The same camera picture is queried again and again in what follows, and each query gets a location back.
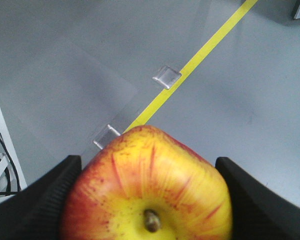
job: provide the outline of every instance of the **metal bracket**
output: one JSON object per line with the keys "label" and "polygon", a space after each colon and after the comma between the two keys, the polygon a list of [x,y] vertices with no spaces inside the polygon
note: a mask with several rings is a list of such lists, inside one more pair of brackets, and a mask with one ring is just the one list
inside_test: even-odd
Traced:
{"label": "metal bracket", "polygon": [[168,65],[164,65],[159,69],[158,73],[152,77],[152,79],[165,89],[170,89],[180,77],[180,72],[174,70]]}
{"label": "metal bracket", "polygon": [[93,143],[100,149],[104,149],[112,140],[121,134],[110,124],[107,124],[102,131],[94,138]]}

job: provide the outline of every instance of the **gray floor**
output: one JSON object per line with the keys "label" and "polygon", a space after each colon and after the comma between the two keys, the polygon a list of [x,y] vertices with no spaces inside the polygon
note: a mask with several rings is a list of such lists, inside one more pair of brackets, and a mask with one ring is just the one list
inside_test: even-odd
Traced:
{"label": "gray floor", "polygon": [[[241,0],[0,0],[0,105],[32,183],[69,154],[86,164],[123,131]],[[149,121],[214,163],[227,156],[300,206],[300,20],[259,0]]]}

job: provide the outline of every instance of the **yellow floor stripe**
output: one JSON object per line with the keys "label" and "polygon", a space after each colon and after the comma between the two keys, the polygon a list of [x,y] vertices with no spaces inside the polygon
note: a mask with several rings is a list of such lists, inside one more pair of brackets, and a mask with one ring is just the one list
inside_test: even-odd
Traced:
{"label": "yellow floor stripe", "polygon": [[125,130],[144,125],[155,112],[170,98],[178,87],[188,78],[206,56],[221,42],[221,40],[234,28],[234,26],[246,15],[246,13],[258,2],[258,0],[246,0],[237,11],[219,28],[219,30],[203,45],[203,47],[180,70],[182,76],[170,89],[162,90],[143,112]]}

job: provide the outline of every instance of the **apple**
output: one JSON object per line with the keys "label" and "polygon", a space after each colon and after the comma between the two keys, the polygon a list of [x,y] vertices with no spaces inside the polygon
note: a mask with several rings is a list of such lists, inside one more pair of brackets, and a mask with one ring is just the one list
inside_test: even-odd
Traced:
{"label": "apple", "polygon": [[114,139],[66,199],[61,240],[228,240],[227,184],[205,159],[150,125]]}

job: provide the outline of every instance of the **apple stem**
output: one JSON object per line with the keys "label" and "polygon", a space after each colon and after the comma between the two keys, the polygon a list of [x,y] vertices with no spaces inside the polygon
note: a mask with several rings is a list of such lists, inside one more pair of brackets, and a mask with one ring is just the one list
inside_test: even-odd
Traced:
{"label": "apple stem", "polygon": [[144,226],[150,233],[155,233],[161,228],[161,222],[158,214],[152,209],[146,209],[143,212]]}

